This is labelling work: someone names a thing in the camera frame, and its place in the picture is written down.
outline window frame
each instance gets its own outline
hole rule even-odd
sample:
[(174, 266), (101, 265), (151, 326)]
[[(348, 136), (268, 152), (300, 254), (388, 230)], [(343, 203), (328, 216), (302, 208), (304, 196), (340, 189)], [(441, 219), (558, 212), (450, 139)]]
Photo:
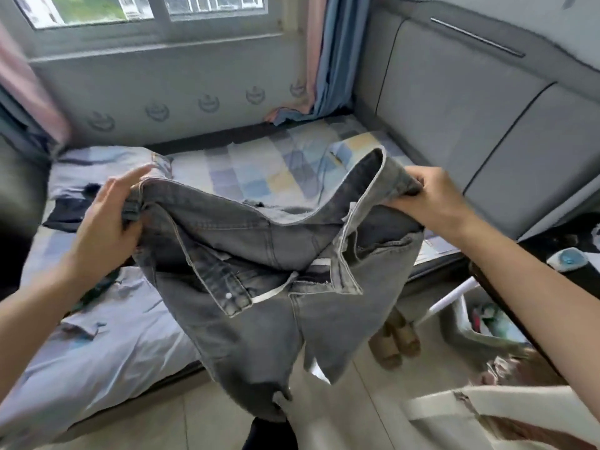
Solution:
[(15, 0), (0, 0), (0, 23), (32, 60), (106, 54), (122, 48), (165, 47), (282, 33), (289, 0), (263, 0), (262, 9), (169, 14), (166, 0), (148, 0), (153, 19), (35, 29)]

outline window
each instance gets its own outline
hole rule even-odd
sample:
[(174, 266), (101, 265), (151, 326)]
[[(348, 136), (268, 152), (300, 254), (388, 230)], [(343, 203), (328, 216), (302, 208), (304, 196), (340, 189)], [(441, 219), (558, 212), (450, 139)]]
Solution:
[(112, 48), (279, 34), (287, 2), (0, 0), (0, 22), (30, 59), (52, 59)]

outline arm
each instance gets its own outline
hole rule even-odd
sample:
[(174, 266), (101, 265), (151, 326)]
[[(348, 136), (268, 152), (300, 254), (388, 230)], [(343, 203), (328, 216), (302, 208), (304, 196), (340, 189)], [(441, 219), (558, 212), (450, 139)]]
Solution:
[(131, 187), (152, 166), (110, 178), (85, 214), (71, 250), (30, 285), (0, 302), (0, 403), (62, 317), (136, 248), (141, 222), (123, 230)]
[(459, 248), (544, 348), (600, 419), (600, 300), (479, 219), (437, 167), (407, 167), (421, 194), (388, 203)]

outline left hand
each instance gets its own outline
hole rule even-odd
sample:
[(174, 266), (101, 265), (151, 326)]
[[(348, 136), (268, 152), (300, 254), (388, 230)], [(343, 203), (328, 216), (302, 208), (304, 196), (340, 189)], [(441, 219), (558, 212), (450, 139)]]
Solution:
[(73, 278), (83, 281), (89, 288), (123, 264), (135, 251), (142, 233), (142, 222), (132, 222), (123, 230), (121, 211), (131, 187), (152, 168), (152, 164), (147, 164), (120, 177), (110, 177), (85, 212), (71, 250), (62, 262)]

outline pink curtain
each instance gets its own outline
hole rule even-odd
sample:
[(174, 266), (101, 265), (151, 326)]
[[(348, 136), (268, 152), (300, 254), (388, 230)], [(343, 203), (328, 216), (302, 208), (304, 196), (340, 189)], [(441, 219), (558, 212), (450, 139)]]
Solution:
[(2, 24), (0, 24), (0, 85), (56, 141), (58, 147), (67, 143), (71, 133), (67, 120), (56, 108), (29, 66), (25, 55)]
[[(308, 0), (308, 22), (306, 31), (306, 91), (307, 100), (301, 104), (291, 104), (289, 107), (304, 114), (309, 113), (316, 98), (315, 83), (319, 71), (319, 59), (323, 42), (323, 22), (325, 21), (325, 8), (327, 0)], [(273, 122), (277, 111), (275, 109), (265, 117), (268, 122)]]

